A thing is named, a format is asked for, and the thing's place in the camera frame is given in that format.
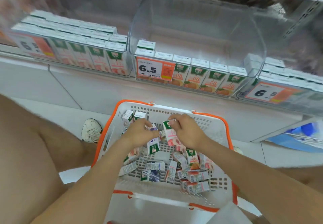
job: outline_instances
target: right hand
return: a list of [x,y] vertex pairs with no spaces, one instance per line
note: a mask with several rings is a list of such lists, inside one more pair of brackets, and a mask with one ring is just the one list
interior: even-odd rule
[[199,151],[201,143],[204,143],[208,138],[195,120],[187,114],[173,114],[168,120],[171,120],[169,121],[170,126],[176,131],[178,139],[187,148]]

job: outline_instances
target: white plastic basket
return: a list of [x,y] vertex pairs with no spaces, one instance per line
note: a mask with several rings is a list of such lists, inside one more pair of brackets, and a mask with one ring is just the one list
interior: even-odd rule
[[[156,124],[158,129],[161,128],[162,122],[166,121],[170,115],[174,113],[186,113],[194,118],[208,137],[233,150],[228,124],[221,117],[156,105],[154,103],[122,100],[117,103],[112,116],[103,129],[98,141],[93,165],[121,137],[124,131],[121,117],[127,109],[133,112],[140,111],[146,113],[147,119],[151,123]],[[108,142],[108,145],[104,150],[105,142]],[[174,183],[165,182],[164,177],[166,171],[161,171],[160,182],[140,182],[141,170],[146,168],[147,159],[163,160],[166,163],[166,168],[168,161],[172,160],[172,152],[175,150],[174,147],[161,143],[160,149],[161,152],[157,152],[154,155],[140,156],[137,159],[138,168],[136,171],[119,177],[115,185],[114,193],[128,194],[128,198],[140,198],[174,206],[189,207],[190,210],[196,207],[210,212],[217,212],[229,201],[237,204],[236,186],[218,166],[210,172],[209,185],[211,190],[197,195],[189,195],[184,192],[180,187],[180,180],[177,176]]]

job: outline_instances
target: person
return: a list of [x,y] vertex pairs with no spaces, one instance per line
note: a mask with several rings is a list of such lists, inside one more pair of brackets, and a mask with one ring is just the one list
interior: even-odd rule
[[[91,165],[96,144],[31,114],[0,95],[0,223],[102,224],[123,159],[158,131],[145,119],[132,123],[70,189],[58,172]],[[214,161],[272,224],[321,223],[323,195],[276,169],[233,152],[208,138],[188,115],[169,119],[178,138]],[[100,129],[90,120],[82,133],[89,141]]]

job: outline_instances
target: left hand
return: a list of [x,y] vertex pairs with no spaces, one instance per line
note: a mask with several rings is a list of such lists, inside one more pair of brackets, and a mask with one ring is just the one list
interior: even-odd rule
[[141,147],[151,139],[159,137],[157,130],[146,130],[145,125],[152,127],[152,124],[148,120],[138,119],[134,123],[131,123],[126,133],[121,136],[121,139],[125,140],[125,143],[129,145],[130,150]]

